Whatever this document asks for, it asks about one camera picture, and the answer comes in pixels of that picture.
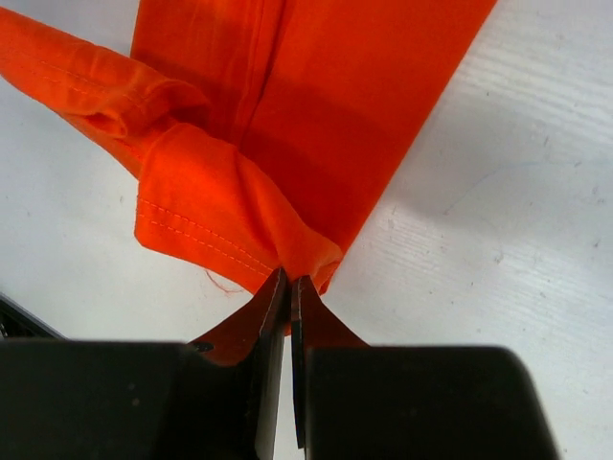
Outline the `orange t shirt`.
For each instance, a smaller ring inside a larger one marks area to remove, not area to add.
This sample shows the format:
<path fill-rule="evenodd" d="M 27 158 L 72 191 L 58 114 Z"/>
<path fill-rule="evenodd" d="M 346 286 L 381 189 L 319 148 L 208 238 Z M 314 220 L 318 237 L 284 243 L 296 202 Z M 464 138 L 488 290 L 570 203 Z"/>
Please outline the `orange t shirt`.
<path fill-rule="evenodd" d="M 144 1 L 123 56 L 11 10 L 1 75 L 138 181 L 135 236 L 325 292 L 490 1 Z"/>

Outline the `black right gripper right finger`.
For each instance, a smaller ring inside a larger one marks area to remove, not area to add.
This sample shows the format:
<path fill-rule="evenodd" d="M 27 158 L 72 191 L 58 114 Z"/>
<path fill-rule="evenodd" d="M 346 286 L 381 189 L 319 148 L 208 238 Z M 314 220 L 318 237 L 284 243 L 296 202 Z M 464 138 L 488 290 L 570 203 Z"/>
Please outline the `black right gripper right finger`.
<path fill-rule="evenodd" d="M 556 459 L 531 376 L 497 346 L 373 346 L 291 291 L 293 401 L 308 459 Z"/>

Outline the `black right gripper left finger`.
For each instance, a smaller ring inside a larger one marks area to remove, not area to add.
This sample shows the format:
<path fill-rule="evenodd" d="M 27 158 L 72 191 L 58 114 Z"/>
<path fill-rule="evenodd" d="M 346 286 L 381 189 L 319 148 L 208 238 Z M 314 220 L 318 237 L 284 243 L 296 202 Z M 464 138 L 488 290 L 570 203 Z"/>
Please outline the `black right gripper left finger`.
<path fill-rule="evenodd" d="M 189 343 L 70 340 L 1 302 L 5 459 L 269 459 L 286 275 Z"/>

